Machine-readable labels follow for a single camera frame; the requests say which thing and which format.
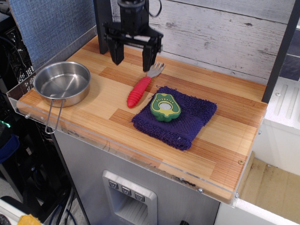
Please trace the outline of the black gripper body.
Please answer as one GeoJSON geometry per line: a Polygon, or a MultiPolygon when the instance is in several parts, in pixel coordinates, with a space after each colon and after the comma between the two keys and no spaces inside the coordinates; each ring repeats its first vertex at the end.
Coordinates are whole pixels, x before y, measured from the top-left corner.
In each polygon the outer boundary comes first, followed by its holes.
{"type": "Polygon", "coordinates": [[[143,45],[142,41],[162,40],[162,33],[149,26],[150,13],[148,0],[119,0],[120,22],[105,22],[104,40],[107,37],[118,39],[122,44],[143,45]]]}

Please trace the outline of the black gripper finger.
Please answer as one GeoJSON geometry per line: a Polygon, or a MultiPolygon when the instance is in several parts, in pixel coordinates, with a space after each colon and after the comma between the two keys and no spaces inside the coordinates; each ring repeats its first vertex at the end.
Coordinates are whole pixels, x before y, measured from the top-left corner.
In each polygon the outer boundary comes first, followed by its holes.
{"type": "Polygon", "coordinates": [[[147,72],[150,67],[155,63],[157,53],[161,52],[161,40],[149,40],[148,42],[142,41],[142,65],[143,71],[147,72]]]}
{"type": "Polygon", "coordinates": [[[124,59],[124,45],[118,39],[107,37],[108,49],[111,54],[112,61],[119,65],[124,59]]]}

